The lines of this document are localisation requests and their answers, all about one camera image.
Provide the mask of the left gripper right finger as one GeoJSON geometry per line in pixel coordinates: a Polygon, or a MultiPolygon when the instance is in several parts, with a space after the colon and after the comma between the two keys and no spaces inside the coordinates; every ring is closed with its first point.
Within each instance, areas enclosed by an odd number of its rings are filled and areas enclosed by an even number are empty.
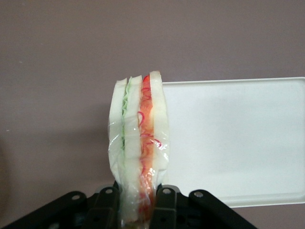
{"type": "Polygon", "coordinates": [[[178,187],[160,185],[152,213],[153,229],[255,229],[210,192],[194,190],[184,196],[178,187]]]}

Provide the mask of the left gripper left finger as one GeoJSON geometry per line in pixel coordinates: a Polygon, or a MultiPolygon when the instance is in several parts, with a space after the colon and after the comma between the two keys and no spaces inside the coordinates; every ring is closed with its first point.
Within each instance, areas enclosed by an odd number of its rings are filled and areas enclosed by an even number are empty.
{"type": "Polygon", "coordinates": [[[87,197],[80,191],[69,192],[22,218],[5,229],[116,229],[119,192],[104,187],[87,197]]]}

